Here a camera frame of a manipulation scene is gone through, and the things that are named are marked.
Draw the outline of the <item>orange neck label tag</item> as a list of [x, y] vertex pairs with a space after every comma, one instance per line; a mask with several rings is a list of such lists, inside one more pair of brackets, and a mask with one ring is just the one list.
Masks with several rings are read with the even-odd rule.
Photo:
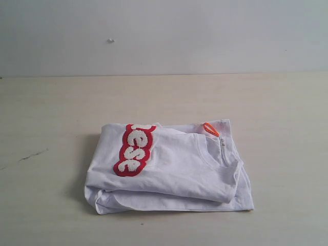
[[210, 124], [210, 123], [208, 123], [208, 122], [204, 122], [203, 124], [202, 124], [202, 126], [203, 126], [203, 129], [207, 132], [207, 133], [209, 133], [209, 134], [211, 134], [211, 135], [213, 135], [213, 136], [216, 136], [216, 137], [219, 137], [220, 136], [220, 134], [219, 134], [219, 132]]

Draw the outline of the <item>white t-shirt red lettering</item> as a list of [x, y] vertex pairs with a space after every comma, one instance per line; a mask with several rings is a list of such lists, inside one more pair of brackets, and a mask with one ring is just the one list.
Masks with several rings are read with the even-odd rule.
[[87, 171], [84, 196], [98, 214], [254, 209], [251, 184], [230, 121], [107, 124]]

